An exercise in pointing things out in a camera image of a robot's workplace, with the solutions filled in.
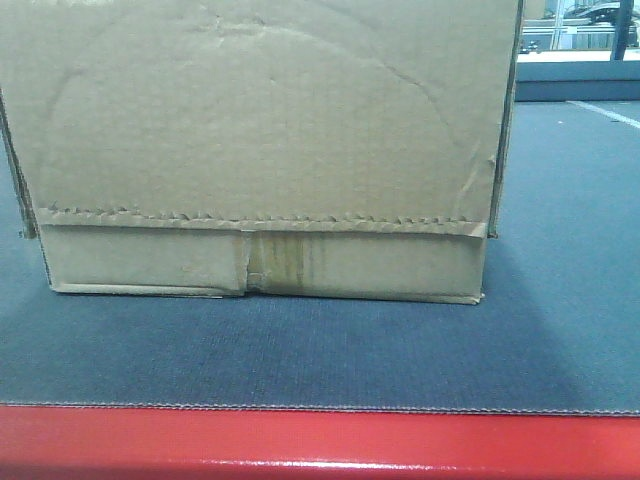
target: red edge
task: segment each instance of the red edge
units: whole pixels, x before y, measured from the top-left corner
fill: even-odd
[[[640,418],[0,407],[0,478],[640,478]]]

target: white line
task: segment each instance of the white line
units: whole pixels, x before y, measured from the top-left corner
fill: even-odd
[[[634,120],[633,118],[625,117],[624,115],[620,115],[618,113],[605,110],[604,108],[596,107],[595,105],[591,105],[590,103],[586,103],[586,102],[577,102],[577,101],[570,100],[567,103],[575,105],[576,107],[584,108],[585,110],[589,110],[591,112],[599,113],[600,115],[609,117],[612,120],[626,123],[627,125],[640,130],[640,122],[638,122],[637,120]]]

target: gray carpet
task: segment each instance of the gray carpet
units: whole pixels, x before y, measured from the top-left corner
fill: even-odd
[[[65,296],[2,158],[0,403],[640,414],[639,183],[640,130],[519,104],[478,307]]]

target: glass window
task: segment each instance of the glass window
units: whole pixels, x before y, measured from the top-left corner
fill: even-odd
[[[609,60],[620,11],[620,1],[527,0],[520,61]],[[636,5],[625,60],[640,60],[639,29]]]

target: brown cardboard box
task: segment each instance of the brown cardboard box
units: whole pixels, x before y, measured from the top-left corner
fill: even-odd
[[[60,292],[477,303],[521,2],[2,0]]]

